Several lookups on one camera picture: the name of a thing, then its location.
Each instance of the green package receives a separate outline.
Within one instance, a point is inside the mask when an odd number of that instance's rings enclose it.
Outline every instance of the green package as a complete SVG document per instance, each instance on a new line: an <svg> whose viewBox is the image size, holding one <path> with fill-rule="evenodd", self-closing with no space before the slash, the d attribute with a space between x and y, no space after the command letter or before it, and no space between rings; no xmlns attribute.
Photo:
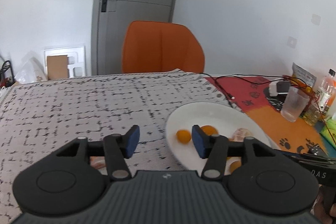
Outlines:
<svg viewBox="0 0 336 224"><path fill-rule="evenodd" d="M328 129L326 128L326 126L324 126L322 128L322 130L320 131L320 134L336 149L336 121L329 119L326 121L326 125L330 130L330 133L332 135L332 137L329 134Z"/></svg>

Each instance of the white wall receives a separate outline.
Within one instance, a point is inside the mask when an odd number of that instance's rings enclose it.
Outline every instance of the white wall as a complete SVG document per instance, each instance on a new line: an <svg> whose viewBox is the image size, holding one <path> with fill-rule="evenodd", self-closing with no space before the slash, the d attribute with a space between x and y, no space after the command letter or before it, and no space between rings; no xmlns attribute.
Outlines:
<svg viewBox="0 0 336 224"><path fill-rule="evenodd" d="M336 0L176 0L173 22L201 43L206 72L281 75L293 61L316 76L336 70Z"/></svg>
<svg viewBox="0 0 336 224"><path fill-rule="evenodd" d="M93 0L0 0L0 54L17 72L29 57L41 64L51 47L85 45L91 74Z"/></svg>

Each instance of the hand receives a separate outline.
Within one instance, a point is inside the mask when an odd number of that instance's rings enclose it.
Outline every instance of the hand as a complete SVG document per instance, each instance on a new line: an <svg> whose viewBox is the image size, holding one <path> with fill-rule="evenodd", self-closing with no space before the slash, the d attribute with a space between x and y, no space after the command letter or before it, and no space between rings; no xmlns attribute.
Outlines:
<svg viewBox="0 0 336 224"><path fill-rule="evenodd" d="M323 195L320 192L316 199L316 204L314 206L314 215L323 224L332 224L333 220L331 217L336 217L336 204L333 204L330 208L329 214L326 213L323 207Z"/></svg>

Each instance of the chair backrest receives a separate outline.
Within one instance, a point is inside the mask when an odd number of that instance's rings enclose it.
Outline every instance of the chair backrest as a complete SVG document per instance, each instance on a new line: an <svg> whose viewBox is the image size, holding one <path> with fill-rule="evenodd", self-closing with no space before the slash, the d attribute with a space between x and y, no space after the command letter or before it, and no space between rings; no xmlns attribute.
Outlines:
<svg viewBox="0 0 336 224"><path fill-rule="evenodd" d="M122 49L123 73L177 68L195 73L204 70L202 47L187 27L152 21L130 24Z"/></svg>

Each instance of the bottle cap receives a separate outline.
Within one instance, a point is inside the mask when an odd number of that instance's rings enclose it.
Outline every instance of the bottle cap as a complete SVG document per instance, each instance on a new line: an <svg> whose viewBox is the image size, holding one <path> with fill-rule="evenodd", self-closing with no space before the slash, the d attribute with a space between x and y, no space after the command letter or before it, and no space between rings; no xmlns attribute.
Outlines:
<svg viewBox="0 0 336 224"><path fill-rule="evenodd" d="M330 70L329 70L329 74L330 74L332 77L334 77L335 74L336 74L336 72L335 72L334 70L330 69Z"/></svg>

